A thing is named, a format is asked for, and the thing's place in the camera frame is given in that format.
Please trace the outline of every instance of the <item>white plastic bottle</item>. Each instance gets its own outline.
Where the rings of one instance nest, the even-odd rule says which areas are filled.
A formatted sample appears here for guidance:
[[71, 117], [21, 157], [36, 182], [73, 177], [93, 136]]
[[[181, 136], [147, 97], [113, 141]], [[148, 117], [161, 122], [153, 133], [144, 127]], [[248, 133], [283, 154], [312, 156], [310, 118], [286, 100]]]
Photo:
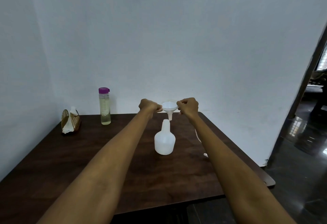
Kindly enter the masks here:
[[161, 155], [168, 155], [173, 152], [175, 135], [170, 132], [170, 121], [163, 120], [161, 131], [154, 136], [154, 149]]
[[99, 88], [100, 116], [102, 125], [108, 125], [111, 123], [109, 92], [110, 90], [108, 88]]

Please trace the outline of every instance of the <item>purple cap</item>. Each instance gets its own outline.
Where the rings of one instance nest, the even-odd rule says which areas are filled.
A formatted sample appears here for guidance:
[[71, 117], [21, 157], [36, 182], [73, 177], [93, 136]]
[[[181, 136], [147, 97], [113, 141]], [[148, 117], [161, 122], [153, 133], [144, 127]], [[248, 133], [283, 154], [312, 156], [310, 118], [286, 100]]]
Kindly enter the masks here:
[[106, 87], [99, 88], [99, 94], [108, 94], [110, 90]]

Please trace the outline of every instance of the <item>table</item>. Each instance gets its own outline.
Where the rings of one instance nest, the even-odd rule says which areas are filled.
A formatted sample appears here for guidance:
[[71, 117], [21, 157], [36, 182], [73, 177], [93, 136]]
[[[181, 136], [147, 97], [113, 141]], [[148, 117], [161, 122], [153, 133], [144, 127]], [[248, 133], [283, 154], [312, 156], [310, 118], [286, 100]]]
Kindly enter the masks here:
[[[275, 181], [202, 113], [200, 117], [267, 184]], [[81, 116], [80, 131], [62, 136], [58, 124], [0, 183], [0, 223], [35, 223], [83, 170], [92, 157], [135, 114], [112, 115], [103, 126], [99, 115]], [[154, 135], [166, 113], [153, 115], [130, 164], [117, 214], [223, 195], [202, 144], [187, 118], [173, 114], [174, 151], [154, 150]]]

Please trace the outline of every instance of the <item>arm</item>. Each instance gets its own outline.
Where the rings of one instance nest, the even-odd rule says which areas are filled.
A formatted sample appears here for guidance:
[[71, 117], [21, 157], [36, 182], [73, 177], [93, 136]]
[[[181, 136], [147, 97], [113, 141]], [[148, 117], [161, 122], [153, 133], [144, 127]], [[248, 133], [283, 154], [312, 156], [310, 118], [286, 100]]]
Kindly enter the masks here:
[[51, 205], [38, 224], [109, 223], [135, 148], [153, 113], [161, 105], [143, 99], [140, 111], [89, 162]]
[[177, 105], [195, 127], [237, 223], [295, 224], [263, 181], [198, 116], [198, 102], [188, 98]]

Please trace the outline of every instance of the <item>shiny floor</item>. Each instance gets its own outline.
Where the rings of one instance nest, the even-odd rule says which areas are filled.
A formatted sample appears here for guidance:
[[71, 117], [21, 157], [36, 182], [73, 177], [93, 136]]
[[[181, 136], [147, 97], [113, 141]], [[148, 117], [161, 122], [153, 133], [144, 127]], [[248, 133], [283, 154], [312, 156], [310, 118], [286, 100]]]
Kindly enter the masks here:
[[[313, 99], [302, 101], [296, 117], [285, 121], [265, 168], [276, 181], [272, 193], [298, 224], [327, 224], [327, 111], [310, 116], [315, 104]], [[143, 223], [153, 223], [154, 219], [156, 223], [187, 223], [179, 209], [131, 215]], [[190, 224], [236, 223], [225, 198], [191, 204], [187, 216]], [[118, 216], [115, 221], [121, 223]]]

